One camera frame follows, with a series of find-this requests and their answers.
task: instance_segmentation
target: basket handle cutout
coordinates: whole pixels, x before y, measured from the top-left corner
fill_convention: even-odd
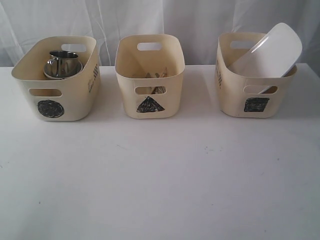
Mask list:
[[[59,89],[49,88],[30,88],[29,93],[34,97],[61,97],[62,92]]]
[[[160,42],[140,42],[136,47],[139,51],[160,51],[162,44]]]
[[[230,43],[231,49],[251,49],[256,43],[250,40],[243,40],[243,41],[232,41]]]
[[[165,94],[167,88],[165,86],[138,86],[134,91],[138,95],[159,95]]]
[[[248,85],[243,91],[246,94],[275,94],[278,91],[277,86],[268,85]]]
[[[84,44],[62,44],[61,49],[74,53],[84,53],[87,51],[87,48]]]

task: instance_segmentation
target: white plastic container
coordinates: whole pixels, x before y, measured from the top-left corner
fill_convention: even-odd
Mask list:
[[[228,66],[249,50],[232,48],[233,41],[251,41],[256,44],[264,36],[264,33],[237,32],[222,34],[219,37],[214,78],[220,109],[227,115],[243,118],[273,116],[297,72],[297,67],[294,66],[284,77],[257,78],[241,76],[228,69]],[[265,89],[269,86],[272,87],[265,93],[251,93],[251,90]]]
[[[157,43],[160,48],[138,49],[138,45],[150,43]],[[147,73],[161,73],[165,68],[168,77],[144,78]],[[176,37],[157,34],[123,38],[118,46],[115,70],[128,116],[135,119],[168,118],[179,110],[185,59]],[[166,92],[151,94],[147,91],[154,87],[164,87]]]
[[[43,73],[49,52],[64,44],[84,45],[76,52],[83,70],[61,80],[49,80]],[[97,42],[89,36],[53,36],[40,40],[11,72],[33,112],[45,121],[76,121],[91,110],[100,85]]]

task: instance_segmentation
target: white backdrop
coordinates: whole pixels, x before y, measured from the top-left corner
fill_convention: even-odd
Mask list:
[[[102,65],[134,34],[179,38],[186,64],[214,64],[218,36],[267,33],[284,22],[303,44],[300,62],[320,74],[320,0],[0,0],[0,66],[13,66],[40,39],[97,39]]]

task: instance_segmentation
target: triangle symbol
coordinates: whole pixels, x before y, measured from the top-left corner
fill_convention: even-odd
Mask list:
[[[146,97],[146,99],[138,106],[137,113],[156,113],[164,111],[165,109],[156,102],[152,97]]]

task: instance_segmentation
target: stainless steel cup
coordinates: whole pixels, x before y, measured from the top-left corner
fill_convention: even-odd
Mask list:
[[[50,52],[51,77],[68,78],[78,73],[78,55],[71,51],[55,50]]]

